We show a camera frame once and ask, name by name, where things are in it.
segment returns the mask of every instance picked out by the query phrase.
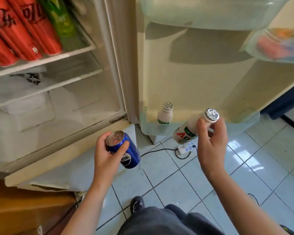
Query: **small white logo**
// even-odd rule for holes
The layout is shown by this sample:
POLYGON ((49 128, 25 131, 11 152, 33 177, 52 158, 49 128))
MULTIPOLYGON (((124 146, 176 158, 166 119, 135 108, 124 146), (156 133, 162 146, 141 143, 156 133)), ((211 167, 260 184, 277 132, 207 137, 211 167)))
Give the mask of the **small white logo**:
POLYGON ((121 162, 124 166, 127 166, 131 163, 132 157, 129 153, 125 153, 121 159, 121 162))

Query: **person's left arm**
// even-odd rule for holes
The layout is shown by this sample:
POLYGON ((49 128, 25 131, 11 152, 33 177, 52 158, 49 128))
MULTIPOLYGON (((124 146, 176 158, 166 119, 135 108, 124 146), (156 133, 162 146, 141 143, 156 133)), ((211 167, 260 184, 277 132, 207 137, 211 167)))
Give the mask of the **person's left arm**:
POLYGON ((95 151, 94 180, 80 207, 71 217, 61 235, 94 235, 99 221, 103 200, 118 171, 120 161, 129 147, 129 142, 122 144, 116 154, 106 151, 106 139, 111 132, 98 138, 95 151))

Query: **bottle cap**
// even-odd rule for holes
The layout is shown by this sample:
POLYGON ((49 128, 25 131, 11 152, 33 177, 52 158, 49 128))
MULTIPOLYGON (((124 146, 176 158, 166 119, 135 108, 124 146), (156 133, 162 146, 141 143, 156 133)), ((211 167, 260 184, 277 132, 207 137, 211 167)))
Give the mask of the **bottle cap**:
POLYGON ((172 110, 173 109, 173 105, 170 102, 166 102, 163 104, 163 109, 164 110, 172 110))
POLYGON ((205 115, 208 119, 214 122, 219 119, 219 113, 213 108, 207 108, 207 110, 205 111, 205 115))

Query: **red can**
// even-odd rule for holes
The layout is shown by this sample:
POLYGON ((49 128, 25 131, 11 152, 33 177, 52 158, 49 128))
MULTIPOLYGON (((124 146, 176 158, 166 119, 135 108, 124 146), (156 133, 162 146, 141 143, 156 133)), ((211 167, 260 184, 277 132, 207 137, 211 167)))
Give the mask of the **red can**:
POLYGON ((62 45, 53 25, 36 0, 8 0, 45 54, 62 52, 62 45))
POLYGON ((12 50, 0 38, 0 66, 6 67, 15 64, 17 60, 17 56, 15 56, 12 50))
POLYGON ((0 0, 0 35, 21 59, 35 61, 42 57, 38 44, 6 0, 0 0))

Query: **green bottle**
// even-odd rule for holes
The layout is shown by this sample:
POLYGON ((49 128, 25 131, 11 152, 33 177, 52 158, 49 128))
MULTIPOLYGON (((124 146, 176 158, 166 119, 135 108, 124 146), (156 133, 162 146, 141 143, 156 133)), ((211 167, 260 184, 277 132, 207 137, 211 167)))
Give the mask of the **green bottle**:
POLYGON ((40 2, 60 37, 76 35, 73 21, 63 0, 40 0, 40 2))

